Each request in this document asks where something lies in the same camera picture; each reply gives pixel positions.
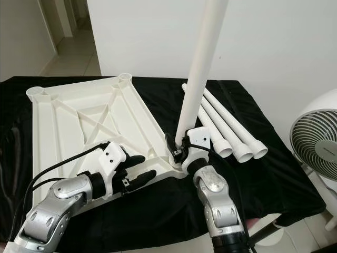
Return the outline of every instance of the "white wall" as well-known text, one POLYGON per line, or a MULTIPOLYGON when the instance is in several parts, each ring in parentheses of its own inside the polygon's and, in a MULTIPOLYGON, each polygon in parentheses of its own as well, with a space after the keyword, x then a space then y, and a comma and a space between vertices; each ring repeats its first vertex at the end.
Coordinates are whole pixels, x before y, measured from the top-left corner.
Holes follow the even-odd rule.
POLYGON ((54 57, 38 1, 0 0, 0 80, 39 75, 54 57))
MULTIPOLYGON (((205 0, 88 0, 102 75, 187 77, 205 0)), ((336 0, 231 0, 210 79, 239 80, 289 147, 314 97, 337 87, 336 0)))

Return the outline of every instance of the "pipe end cap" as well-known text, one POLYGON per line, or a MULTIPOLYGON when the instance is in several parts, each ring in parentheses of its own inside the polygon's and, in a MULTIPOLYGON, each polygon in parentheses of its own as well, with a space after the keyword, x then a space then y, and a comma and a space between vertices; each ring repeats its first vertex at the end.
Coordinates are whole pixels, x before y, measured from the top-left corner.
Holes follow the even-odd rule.
POLYGON ((254 159, 259 159, 268 152, 268 148, 259 140, 249 143, 249 148, 253 152, 254 159))
POLYGON ((213 143, 213 148, 222 158, 228 157, 233 153, 232 146, 227 140, 221 139, 213 143))
POLYGON ((252 150, 244 143, 235 146, 233 154, 239 163, 247 162, 253 157, 252 150))

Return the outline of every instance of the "black table cover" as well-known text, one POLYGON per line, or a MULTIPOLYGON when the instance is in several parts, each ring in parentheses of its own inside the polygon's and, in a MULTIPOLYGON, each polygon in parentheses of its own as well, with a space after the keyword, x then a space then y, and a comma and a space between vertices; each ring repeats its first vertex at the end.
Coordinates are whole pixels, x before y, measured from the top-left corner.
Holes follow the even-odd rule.
MULTIPOLYGON (((25 91, 104 77, 13 77, 0 84, 1 180, 0 240, 6 241, 15 208, 32 177, 32 104, 25 91)), ((133 84, 164 132, 175 135, 185 79, 134 77, 133 84)), ((261 159, 227 165, 210 158, 225 177, 241 210, 233 173, 240 183, 247 218, 282 213, 288 226, 320 213, 325 203, 238 81, 208 81, 212 94, 269 149, 261 159)), ((167 178, 135 193, 73 217, 59 252, 113 252, 190 240, 207 232, 203 207, 191 177, 167 178)))

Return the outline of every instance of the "white electric fan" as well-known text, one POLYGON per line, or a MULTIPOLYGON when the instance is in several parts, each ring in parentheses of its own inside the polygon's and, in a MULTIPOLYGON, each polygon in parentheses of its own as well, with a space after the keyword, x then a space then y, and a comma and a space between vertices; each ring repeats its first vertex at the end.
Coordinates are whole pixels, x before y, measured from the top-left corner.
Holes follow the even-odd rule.
POLYGON ((312 101, 293 123, 290 141, 296 156, 314 170, 309 176, 337 225, 337 89, 312 101))

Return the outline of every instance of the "white pipe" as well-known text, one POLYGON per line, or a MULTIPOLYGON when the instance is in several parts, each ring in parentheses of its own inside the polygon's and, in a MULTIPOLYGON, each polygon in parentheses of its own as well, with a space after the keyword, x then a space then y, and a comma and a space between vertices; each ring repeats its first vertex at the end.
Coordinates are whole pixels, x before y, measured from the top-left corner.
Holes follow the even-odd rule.
POLYGON ((228 0, 207 0, 180 113, 175 143, 181 146, 185 131, 194 128, 201 98, 211 68, 228 0))
MULTIPOLYGON (((186 84, 183 84, 182 88, 184 91, 186 91, 186 84)), ((210 131, 210 137, 211 141, 213 142, 213 148, 215 152, 221 155, 223 158, 228 157, 233 152, 232 146, 222 137, 219 130, 216 128, 202 106, 199 107, 198 117, 203 126, 207 127, 210 131)))
POLYGON ((220 131, 233 148, 233 154, 238 162, 247 162, 253 157, 252 151, 249 147, 242 143, 242 141, 236 136, 232 129, 226 124, 216 110, 211 106, 206 98, 202 97, 201 106, 205 109, 217 129, 220 131))
POLYGON ((247 144, 252 150, 254 159, 259 159, 267 154, 268 148, 261 141, 255 139, 254 136, 244 128, 244 126, 209 92, 208 89, 205 89, 204 95, 241 141, 247 144))

